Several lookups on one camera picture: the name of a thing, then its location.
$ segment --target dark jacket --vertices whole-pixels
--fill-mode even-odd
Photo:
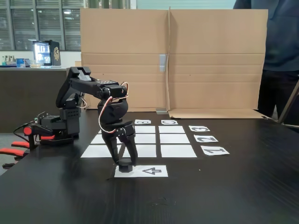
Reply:
[[[268,9],[265,70],[299,70],[299,0],[236,0],[234,8]]]

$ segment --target white paper square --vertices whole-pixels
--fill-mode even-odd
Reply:
[[[182,126],[159,126],[160,133],[185,133]]]
[[[205,126],[189,126],[193,132],[209,132],[210,130]]]
[[[106,145],[91,145],[82,154],[81,158],[111,158],[111,154]]]
[[[136,133],[156,133],[155,126],[135,126]]]
[[[194,135],[197,142],[218,142],[214,136]]]
[[[178,125],[176,120],[161,120],[162,125]]]
[[[116,140],[117,140],[117,144],[121,144],[121,141],[118,138],[116,138]],[[105,144],[102,135],[97,134],[92,140],[91,144]]]
[[[136,145],[138,152],[138,158],[153,158],[157,157],[156,154],[156,145]],[[122,156],[123,158],[130,157],[129,151],[125,149],[125,153]]]
[[[160,134],[161,144],[190,144],[186,134]]]
[[[200,146],[202,151],[204,151],[204,154],[206,155],[225,155],[229,154],[228,151],[226,151],[222,147],[218,146]]]
[[[155,144],[156,134],[136,134],[135,136],[136,144]]]
[[[161,145],[161,154],[164,158],[197,157],[191,145]]]
[[[165,165],[135,166],[129,173],[122,173],[117,166],[114,177],[168,177]]]
[[[151,123],[150,120],[137,120],[137,119],[135,120],[136,125],[148,125],[150,123]]]

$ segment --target counter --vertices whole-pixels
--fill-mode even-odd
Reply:
[[[56,97],[67,68],[0,68],[0,133],[11,133],[46,111],[59,115]]]

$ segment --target cardboard box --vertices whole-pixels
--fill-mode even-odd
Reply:
[[[169,115],[261,118],[267,10],[171,10]]]
[[[261,118],[266,27],[267,10],[81,9],[82,64],[129,82],[129,111]]]
[[[128,82],[129,111],[166,108],[166,23],[167,10],[81,9],[82,64],[94,78]],[[87,96],[90,108],[99,101]]]

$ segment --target person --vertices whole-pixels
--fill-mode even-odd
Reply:
[[[299,0],[236,0],[234,9],[268,9],[266,55],[258,112],[281,115],[299,80]],[[299,100],[285,124],[299,125]]]

